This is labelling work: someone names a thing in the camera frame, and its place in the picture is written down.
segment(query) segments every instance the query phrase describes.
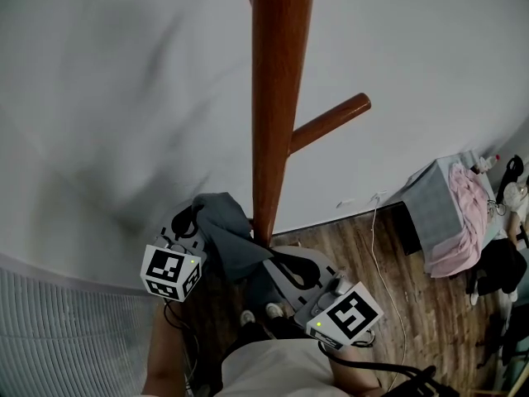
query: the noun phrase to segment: shoe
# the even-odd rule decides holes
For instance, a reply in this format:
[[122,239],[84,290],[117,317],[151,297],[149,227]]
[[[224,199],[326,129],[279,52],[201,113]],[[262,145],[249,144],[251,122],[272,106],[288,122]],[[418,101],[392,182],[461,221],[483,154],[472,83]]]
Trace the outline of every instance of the shoe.
[[475,306],[478,303],[479,294],[475,291],[470,295],[470,304]]
[[518,300],[518,290],[515,289],[512,293],[508,294],[509,300],[511,300],[513,303]]
[[255,323],[255,316],[250,310],[244,310],[240,317],[241,326],[244,327],[247,323]]
[[283,310],[276,303],[268,303],[264,310],[270,319],[284,316]]

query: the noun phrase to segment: gray textured surface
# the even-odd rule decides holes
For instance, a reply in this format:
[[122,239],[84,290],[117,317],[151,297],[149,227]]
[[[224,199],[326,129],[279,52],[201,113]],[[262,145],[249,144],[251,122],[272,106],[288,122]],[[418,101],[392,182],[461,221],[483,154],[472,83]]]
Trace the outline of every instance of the gray textured surface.
[[0,395],[139,394],[155,301],[0,268]]

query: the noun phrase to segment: gray cloth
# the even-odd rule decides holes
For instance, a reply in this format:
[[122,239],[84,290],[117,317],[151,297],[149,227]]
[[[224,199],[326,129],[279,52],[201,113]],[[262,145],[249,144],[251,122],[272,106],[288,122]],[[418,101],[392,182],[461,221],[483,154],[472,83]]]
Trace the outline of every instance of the gray cloth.
[[241,206],[229,193],[199,194],[193,199],[193,216],[206,241],[206,253],[231,282],[248,278],[249,309],[279,301],[274,282],[262,261],[272,257],[250,235],[251,225]]

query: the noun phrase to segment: wooden floor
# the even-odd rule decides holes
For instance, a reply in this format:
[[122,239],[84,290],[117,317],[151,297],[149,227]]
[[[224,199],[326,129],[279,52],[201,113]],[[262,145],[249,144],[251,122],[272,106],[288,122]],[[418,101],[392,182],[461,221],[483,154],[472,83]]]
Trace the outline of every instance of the wooden floor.
[[[374,252],[382,275],[400,311],[407,334],[407,365],[437,367],[436,378],[456,388],[461,395],[471,389],[490,389],[496,359],[476,369],[484,350],[475,343],[485,339],[488,317],[500,310],[498,295],[479,299],[471,307],[465,294],[465,276],[454,280],[430,279],[424,274],[422,253],[405,256],[394,229],[399,220],[392,208],[378,212]],[[345,267],[351,280],[361,281],[383,309],[384,317],[374,326],[373,348],[362,349],[369,361],[400,363],[404,338],[391,301],[370,255],[373,214],[290,232],[274,238],[275,245],[301,243],[326,254],[338,267]],[[244,306],[239,287],[218,278],[197,285],[184,305],[184,313],[198,330],[202,343],[198,380],[216,382],[223,352],[235,340],[238,316]],[[384,386],[391,374],[379,373]]]

